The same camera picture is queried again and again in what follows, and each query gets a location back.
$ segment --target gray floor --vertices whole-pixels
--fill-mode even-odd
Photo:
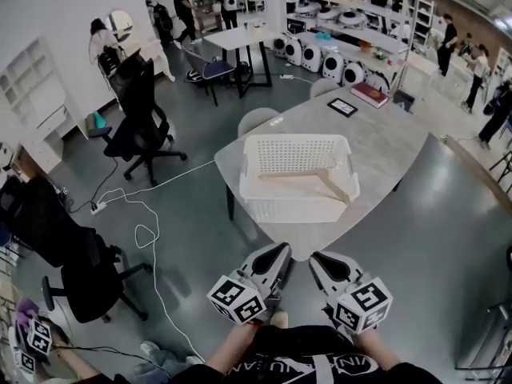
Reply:
[[[215,54],[214,48],[205,43],[202,50],[209,56]],[[275,75],[272,89],[250,89],[242,100],[234,89],[219,87],[220,107],[216,108],[204,90],[182,82],[188,69],[182,54],[175,48],[168,53],[170,68],[178,79],[174,84],[160,81],[155,96],[176,126],[175,148],[187,152],[189,160],[157,161],[155,176],[160,182],[212,160],[217,150],[235,139],[237,124],[249,110],[269,106],[284,111],[309,96],[307,82],[279,80]],[[270,68],[276,74],[295,74],[309,80],[317,77],[273,58]],[[113,125],[121,118],[119,111],[107,113]],[[102,155],[103,147],[101,141],[87,142],[74,135],[66,144],[65,163],[51,175],[69,188],[76,206],[90,198],[114,165]],[[124,181],[125,166],[120,161],[120,169],[99,194],[118,187],[127,192],[148,187],[143,168],[134,172],[132,182]],[[156,244],[156,274],[167,311],[206,358],[231,328],[208,303],[207,291],[221,274],[228,274],[249,252],[268,243],[239,206],[234,222],[229,221],[224,189],[217,168],[211,164],[138,195],[138,200],[159,215],[162,234]],[[139,250],[134,243],[137,224],[154,227],[153,215],[143,207],[120,200],[95,217],[84,208],[74,219],[80,225],[96,228],[107,243],[123,248],[130,265],[153,262],[151,247]],[[478,331],[485,308],[502,300],[507,291],[505,248],[512,240],[511,224],[488,189],[451,151],[430,137],[398,192],[390,194],[328,249],[353,257],[373,276],[380,276],[393,293],[390,316],[379,327],[386,343],[404,361],[427,368],[443,382],[459,382],[453,367],[461,339],[467,340]],[[20,264],[15,281],[26,295],[42,302],[40,281],[45,274],[53,285],[61,285],[59,272],[32,254]],[[137,320],[123,304],[117,304],[109,312],[113,319],[110,324],[96,321],[80,325],[66,300],[60,299],[70,320],[74,344],[114,346],[140,354],[140,341],[151,339],[187,355],[190,350],[186,341],[165,317],[152,277],[141,273],[129,280],[126,288],[128,295],[150,313],[146,323]],[[305,262],[295,264],[282,306],[289,311],[292,326],[328,323],[320,311],[324,297]],[[60,309],[53,316],[66,324]],[[108,375],[127,373],[137,363],[111,354],[84,356]]]

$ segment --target round mirror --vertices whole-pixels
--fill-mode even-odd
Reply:
[[[105,20],[107,29],[114,33],[119,42],[124,42],[131,34],[134,28],[134,22],[130,15],[123,10],[113,10]]]

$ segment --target black shirt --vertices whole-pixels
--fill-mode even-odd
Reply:
[[[176,10],[176,15],[180,17],[180,19],[193,17],[192,9],[186,7],[182,2],[183,0],[174,0],[174,10]]]
[[[227,375],[196,365],[171,384],[421,383],[441,384],[432,374],[408,363],[384,371],[372,358],[328,326],[280,330],[262,327],[242,361]]]
[[[451,22],[446,26],[445,39],[442,40],[442,44],[446,46],[446,44],[451,41],[454,37],[457,37],[457,29],[454,24]],[[448,49],[449,52],[453,53],[455,50],[455,44],[452,44]]]

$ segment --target laundry basket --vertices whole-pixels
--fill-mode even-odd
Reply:
[[[260,175],[326,168],[329,179],[353,202],[360,189],[349,154],[349,143],[341,135],[252,135],[244,146],[240,195],[256,222],[336,222],[346,204],[319,177]]]

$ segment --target black and white marker cube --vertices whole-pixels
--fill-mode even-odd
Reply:
[[[393,296],[380,278],[340,296],[328,298],[334,309],[334,318],[354,334],[368,330],[384,320],[392,301]]]
[[[222,276],[208,293],[215,309],[232,322],[245,324],[266,310],[260,293],[240,282]]]
[[[16,367],[28,374],[35,373],[35,360],[28,354],[23,353],[21,350],[14,352],[14,364]]]
[[[46,324],[42,324],[33,318],[30,320],[29,333],[27,335],[29,346],[39,353],[48,355],[51,350],[51,333]]]

